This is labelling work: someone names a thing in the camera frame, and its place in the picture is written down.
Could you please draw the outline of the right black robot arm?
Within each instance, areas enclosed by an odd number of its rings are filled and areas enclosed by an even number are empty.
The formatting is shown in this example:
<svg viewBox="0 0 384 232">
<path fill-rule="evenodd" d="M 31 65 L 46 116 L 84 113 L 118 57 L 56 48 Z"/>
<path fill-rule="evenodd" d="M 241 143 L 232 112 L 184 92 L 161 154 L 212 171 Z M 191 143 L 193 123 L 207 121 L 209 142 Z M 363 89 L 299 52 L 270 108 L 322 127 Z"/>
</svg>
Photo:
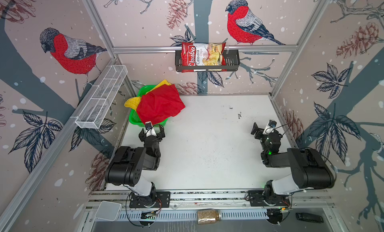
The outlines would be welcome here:
<svg viewBox="0 0 384 232">
<path fill-rule="evenodd" d="M 265 128 L 253 124 L 251 134 L 262 147 L 261 159 L 267 168 L 289 168 L 291 172 L 278 180 L 270 180 L 263 190 L 249 191 L 246 199 L 252 207 L 289 207 L 289 196 L 304 190 L 324 190 L 334 186 L 336 177 L 312 148 L 288 148 L 280 152 L 283 135 L 277 131 L 277 122 L 270 120 Z"/>
</svg>

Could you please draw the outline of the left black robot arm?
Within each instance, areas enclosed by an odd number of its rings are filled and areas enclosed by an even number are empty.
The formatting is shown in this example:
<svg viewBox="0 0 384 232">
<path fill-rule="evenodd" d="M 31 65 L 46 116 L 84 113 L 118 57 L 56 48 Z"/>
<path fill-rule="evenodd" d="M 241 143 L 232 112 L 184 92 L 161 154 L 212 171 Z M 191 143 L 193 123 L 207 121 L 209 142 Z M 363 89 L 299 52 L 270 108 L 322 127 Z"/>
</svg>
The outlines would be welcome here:
<svg viewBox="0 0 384 232">
<path fill-rule="evenodd" d="M 164 127 L 158 127 L 158 132 L 154 127 L 141 130 L 139 139 L 144 143 L 142 147 L 119 147 L 105 172 L 107 184 L 123 186 L 131 191 L 128 195 L 128 207 L 131 209 L 161 209 L 166 204 L 163 200 L 169 196 L 159 194 L 155 184 L 142 176 L 143 170 L 156 171 L 160 165 L 160 142 L 166 135 Z"/>
</svg>

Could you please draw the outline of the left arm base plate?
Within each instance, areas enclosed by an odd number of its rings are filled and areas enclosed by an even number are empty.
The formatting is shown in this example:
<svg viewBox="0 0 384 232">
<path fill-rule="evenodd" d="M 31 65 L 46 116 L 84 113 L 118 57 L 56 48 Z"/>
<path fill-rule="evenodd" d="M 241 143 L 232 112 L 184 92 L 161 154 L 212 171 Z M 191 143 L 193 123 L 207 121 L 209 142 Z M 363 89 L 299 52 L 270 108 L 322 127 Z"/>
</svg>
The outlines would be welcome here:
<svg viewBox="0 0 384 232">
<path fill-rule="evenodd" d="M 131 193 L 128 202 L 130 209 L 160 209 L 170 206 L 170 192 L 155 192 L 147 197 L 140 197 Z"/>
</svg>

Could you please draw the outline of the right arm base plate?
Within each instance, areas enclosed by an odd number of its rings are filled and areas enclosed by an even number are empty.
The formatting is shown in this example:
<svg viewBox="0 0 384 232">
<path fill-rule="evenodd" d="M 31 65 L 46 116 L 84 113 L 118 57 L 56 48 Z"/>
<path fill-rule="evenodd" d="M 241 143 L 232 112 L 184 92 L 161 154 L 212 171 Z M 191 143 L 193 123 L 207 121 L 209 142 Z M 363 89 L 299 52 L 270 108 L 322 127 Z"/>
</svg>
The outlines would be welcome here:
<svg viewBox="0 0 384 232">
<path fill-rule="evenodd" d="M 264 190 L 248 191 L 246 200 L 251 207 L 290 207 L 291 202 L 288 196 L 281 196 L 271 193 L 267 195 Z"/>
</svg>

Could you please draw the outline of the red shorts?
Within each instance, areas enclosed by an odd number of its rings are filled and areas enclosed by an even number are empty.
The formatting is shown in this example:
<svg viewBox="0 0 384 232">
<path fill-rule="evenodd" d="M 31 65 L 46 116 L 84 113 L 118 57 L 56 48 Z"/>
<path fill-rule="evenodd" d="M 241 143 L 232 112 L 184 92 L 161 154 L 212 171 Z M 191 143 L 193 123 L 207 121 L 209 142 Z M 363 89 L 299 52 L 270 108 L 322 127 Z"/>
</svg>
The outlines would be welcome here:
<svg viewBox="0 0 384 232">
<path fill-rule="evenodd" d="M 142 96 L 136 112 L 142 123 L 155 125 L 177 116 L 185 107 L 174 84 L 162 85 Z"/>
</svg>

